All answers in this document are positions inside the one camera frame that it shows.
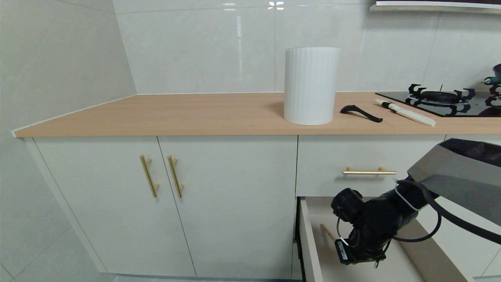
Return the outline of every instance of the range hood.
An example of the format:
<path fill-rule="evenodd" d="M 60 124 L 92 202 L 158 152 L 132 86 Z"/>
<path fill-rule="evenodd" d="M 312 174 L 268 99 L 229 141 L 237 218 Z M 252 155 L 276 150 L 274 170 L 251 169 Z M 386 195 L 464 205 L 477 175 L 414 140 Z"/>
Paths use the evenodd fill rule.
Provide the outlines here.
<path fill-rule="evenodd" d="M 501 14 L 501 0 L 377 0 L 370 10 Z"/>

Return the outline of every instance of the gas stove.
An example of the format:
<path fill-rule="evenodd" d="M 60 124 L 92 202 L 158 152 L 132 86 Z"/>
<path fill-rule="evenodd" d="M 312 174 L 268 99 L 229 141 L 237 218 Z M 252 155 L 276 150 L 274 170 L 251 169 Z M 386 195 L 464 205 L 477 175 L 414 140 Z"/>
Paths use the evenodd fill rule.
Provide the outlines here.
<path fill-rule="evenodd" d="M 477 92 L 472 88 L 454 91 L 429 91 L 420 84 L 411 84 L 409 91 L 376 92 L 376 94 L 405 103 L 427 112 L 444 116 L 501 117 L 501 85 L 493 85 L 490 91 Z"/>

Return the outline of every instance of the knife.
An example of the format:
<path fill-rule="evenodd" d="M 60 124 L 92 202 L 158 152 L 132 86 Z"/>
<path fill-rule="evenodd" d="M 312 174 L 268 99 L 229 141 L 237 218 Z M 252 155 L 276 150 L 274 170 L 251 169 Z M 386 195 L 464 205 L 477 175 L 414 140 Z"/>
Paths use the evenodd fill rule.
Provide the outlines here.
<path fill-rule="evenodd" d="M 431 127 L 435 126 L 435 124 L 436 124 L 436 122 L 433 119 L 426 117 L 424 115 L 421 115 L 417 112 L 413 112 L 411 110 L 401 108 L 392 102 L 376 99 L 376 103 L 380 104 L 383 108 L 390 109 L 391 111 L 393 111 L 401 116 L 404 116 L 408 119 L 416 121 L 418 123 L 421 123 L 421 124 L 424 124 L 427 126 L 431 126 Z"/>

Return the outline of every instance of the label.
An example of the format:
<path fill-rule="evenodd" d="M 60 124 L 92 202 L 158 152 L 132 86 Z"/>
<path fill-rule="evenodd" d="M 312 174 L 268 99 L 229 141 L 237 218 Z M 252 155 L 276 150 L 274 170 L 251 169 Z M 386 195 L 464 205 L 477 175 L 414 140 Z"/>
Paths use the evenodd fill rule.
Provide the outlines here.
<path fill-rule="evenodd" d="M 348 256 L 346 255 L 346 251 L 344 250 L 343 242 L 338 241 L 339 251 L 341 252 L 341 256 L 344 260 L 348 260 Z"/>

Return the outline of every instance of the wooden countertop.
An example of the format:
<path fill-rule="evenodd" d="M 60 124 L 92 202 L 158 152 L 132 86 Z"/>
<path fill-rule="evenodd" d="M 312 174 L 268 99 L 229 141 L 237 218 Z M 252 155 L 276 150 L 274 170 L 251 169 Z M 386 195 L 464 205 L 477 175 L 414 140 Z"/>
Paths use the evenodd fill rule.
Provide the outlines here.
<path fill-rule="evenodd" d="M 338 92 L 335 115 L 324 125 L 305 126 L 283 118 L 283 93 L 136 95 L 15 131 L 17 137 L 132 135 L 297 135 L 297 134 L 501 134 L 501 118 L 439 117 L 429 127 L 377 105 L 374 92 Z M 341 114 L 355 104 L 377 117 Z"/>

